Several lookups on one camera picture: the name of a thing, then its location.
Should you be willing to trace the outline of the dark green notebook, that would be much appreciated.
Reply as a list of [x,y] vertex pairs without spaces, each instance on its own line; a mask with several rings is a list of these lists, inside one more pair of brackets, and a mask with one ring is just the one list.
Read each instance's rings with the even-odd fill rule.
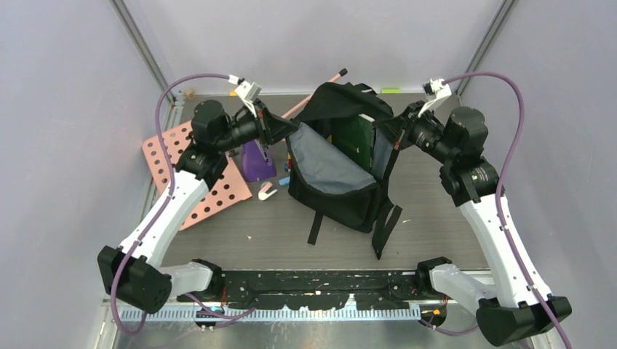
[[367,172],[373,165],[374,119],[366,114],[334,119],[332,144]]

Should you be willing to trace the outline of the black student backpack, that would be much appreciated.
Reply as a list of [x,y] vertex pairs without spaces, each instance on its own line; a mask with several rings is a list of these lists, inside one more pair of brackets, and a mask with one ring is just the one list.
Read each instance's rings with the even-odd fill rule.
[[308,244],[314,245],[328,217],[360,233],[371,233],[377,258],[402,209],[389,198],[389,178],[400,150],[374,126],[373,165],[367,172],[338,150],[331,140],[334,119],[366,114],[395,117],[390,105],[366,84],[325,82],[295,117],[298,130],[286,139],[292,159],[288,193],[315,212]]

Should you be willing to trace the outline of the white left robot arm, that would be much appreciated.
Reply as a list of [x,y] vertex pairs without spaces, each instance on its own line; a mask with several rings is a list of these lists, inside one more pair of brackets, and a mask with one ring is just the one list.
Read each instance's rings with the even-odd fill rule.
[[154,314],[169,298],[188,293],[218,299],[223,291],[220,267],[200,259],[162,267],[163,256],[191,211],[223,178],[230,162],[227,152],[251,140],[267,147],[297,130],[297,122],[272,114],[260,100],[246,103],[233,116],[216,100],[198,104],[190,142],[172,166],[166,189],[120,245],[105,246],[97,256],[111,302],[121,300]]

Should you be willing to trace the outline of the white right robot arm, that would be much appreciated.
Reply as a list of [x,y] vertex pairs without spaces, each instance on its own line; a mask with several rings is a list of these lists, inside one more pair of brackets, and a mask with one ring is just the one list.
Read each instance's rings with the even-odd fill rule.
[[557,328],[571,305],[546,285],[517,233],[503,177],[482,154],[488,136],[483,114],[458,107],[441,123],[418,102],[374,125],[395,151],[416,146],[439,162],[442,187],[474,231],[493,276],[486,285],[436,257],[418,263],[419,295],[444,295],[464,306],[496,347]]

